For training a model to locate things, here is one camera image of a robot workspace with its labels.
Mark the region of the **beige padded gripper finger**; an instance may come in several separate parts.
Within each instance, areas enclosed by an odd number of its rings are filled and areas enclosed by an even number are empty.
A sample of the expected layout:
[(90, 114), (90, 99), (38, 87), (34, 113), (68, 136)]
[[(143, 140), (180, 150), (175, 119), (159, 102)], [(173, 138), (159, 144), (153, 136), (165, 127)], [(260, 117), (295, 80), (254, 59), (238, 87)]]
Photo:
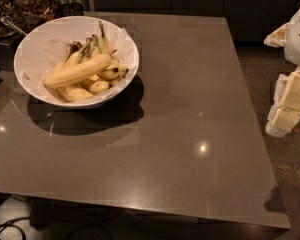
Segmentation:
[(300, 66), (289, 76), (279, 75), (273, 100), (265, 131), (274, 137), (284, 137), (300, 121)]
[(274, 30), (271, 34), (269, 34), (264, 39), (264, 44), (273, 47), (273, 48), (280, 48), (285, 46), (285, 36), (287, 31), (288, 24), (285, 23), (281, 25), (279, 28)]

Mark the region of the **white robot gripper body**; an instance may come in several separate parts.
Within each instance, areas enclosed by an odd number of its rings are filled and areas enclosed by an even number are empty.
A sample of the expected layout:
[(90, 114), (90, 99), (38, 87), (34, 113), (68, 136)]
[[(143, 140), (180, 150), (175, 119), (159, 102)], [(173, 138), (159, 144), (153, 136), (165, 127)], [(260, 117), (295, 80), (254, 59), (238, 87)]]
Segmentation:
[(287, 61), (300, 66), (300, 9), (288, 23), (284, 53)]

